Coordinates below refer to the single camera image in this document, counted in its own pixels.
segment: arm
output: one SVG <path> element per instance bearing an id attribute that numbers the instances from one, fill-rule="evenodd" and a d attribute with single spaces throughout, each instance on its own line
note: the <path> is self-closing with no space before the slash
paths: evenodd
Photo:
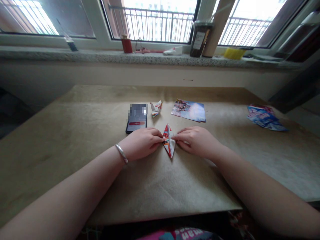
<path id="1" fill-rule="evenodd" d="M 119 145 L 133 161 L 163 141 L 159 130 L 144 128 Z M 0 239 L 75 239 L 124 164 L 117 148 L 109 148 L 15 216 L 0 229 Z"/>
<path id="2" fill-rule="evenodd" d="M 172 139 L 187 152 L 216 164 L 252 216 L 268 229 L 291 237 L 320 237 L 318 211 L 223 146 L 206 129 L 185 128 Z"/>

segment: origami crane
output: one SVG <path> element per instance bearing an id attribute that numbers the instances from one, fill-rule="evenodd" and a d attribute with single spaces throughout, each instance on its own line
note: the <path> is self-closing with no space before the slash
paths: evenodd
<path id="1" fill-rule="evenodd" d="M 157 116 L 161 109 L 162 109 L 162 102 L 161 100 L 159 102 L 156 103 L 156 106 L 154 106 L 152 103 L 150 103 L 151 105 L 151 109 L 152 109 L 152 117 L 154 118 L 155 116 Z"/>
<path id="2" fill-rule="evenodd" d="M 165 138 L 163 145 L 164 145 L 164 148 L 167 150 L 170 158 L 173 157 L 174 146 L 176 145 L 176 142 L 171 139 L 172 136 L 173 136 L 173 132 L 169 124 L 167 124 L 163 133 L 163 137 Z"/>

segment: glass pane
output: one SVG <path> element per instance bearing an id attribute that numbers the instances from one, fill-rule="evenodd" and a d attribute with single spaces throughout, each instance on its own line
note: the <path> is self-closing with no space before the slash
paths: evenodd
<path id="1" fill-rule="evenodd" d="M 104 0 L 114 39 L 189 42 L 197 0 Z"/>
<path id="2" fill-rule="evenodd" d="M 1 33 L 94 38 L 81 0 L 0 0 Z"/>
<path id="3" fill-rule="evenodd" d="M 270 47 L 305 0 L 236 0 L 219 45 Z"/>

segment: window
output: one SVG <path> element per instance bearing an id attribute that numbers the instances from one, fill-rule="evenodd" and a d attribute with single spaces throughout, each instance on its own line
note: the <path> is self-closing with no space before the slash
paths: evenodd
<path id="1" fill-rule="evenodd" d="M 153 50 L 183 45 L 190 51 L 195 20 L 215 15 L 222 24 L 215 54 L 226 46 L 252 46 L 272 55 L 294 29 L 320 7 L 319 0 L 0 0 L 0 45 L 121 50 L 127 34 L 134 47 Z"/>
<path id="2" fill-rule="evenodd" d="M 134 40 L 189 43 L 200 1 L 104 0 L 103 3 L 113 39 L 125 34 Z"/>
<path id="3" fill-rule="evenodd" d="M 305 0 L 236 0 L 219 45 L 270 48 Z"/>
<path id="4" fill-rule="evenodd" d="M 0 0 L 2 33 L 94 37 L 81 0 Z"/>

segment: hand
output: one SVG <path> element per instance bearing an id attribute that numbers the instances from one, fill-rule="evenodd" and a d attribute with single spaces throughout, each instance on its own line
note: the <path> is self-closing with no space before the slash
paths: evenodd
<path id="1" fill-rule="evenodd" d="M 184 128 L 172 139 L 185 151 L 210 160 L 218 158 L 225 149 L 207 129 L 198 126 Z"/>
<path id="2" fill-rule="evenodd" d="M 119 142 L 128 161 L 144 158 L 153 153 L 165 139 L 155 128 L 140 128 Z"/>

